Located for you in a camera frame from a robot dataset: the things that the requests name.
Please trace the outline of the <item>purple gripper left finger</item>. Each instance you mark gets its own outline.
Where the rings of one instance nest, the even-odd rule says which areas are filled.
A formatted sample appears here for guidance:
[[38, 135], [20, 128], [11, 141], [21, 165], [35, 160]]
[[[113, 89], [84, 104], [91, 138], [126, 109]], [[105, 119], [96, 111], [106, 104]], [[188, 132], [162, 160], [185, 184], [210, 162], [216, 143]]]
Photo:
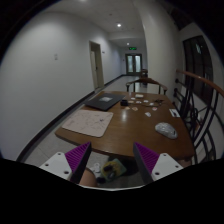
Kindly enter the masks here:
[[57, 152], [44, 162], [40, 168], [78, 184], [92, 151], [90, 142], [82, 144], [67, 153]]

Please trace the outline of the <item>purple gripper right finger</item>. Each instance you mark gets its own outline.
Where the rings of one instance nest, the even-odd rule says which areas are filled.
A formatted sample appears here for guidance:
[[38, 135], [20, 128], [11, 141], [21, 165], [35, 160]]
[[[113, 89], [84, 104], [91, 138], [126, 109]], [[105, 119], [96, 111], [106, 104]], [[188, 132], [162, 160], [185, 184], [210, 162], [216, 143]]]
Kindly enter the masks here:
[[145, 184], [157, 181], [182, 169], [182, 166], [167, 153], [158, 154], [137, 142], [133, 144], [133, 153]]

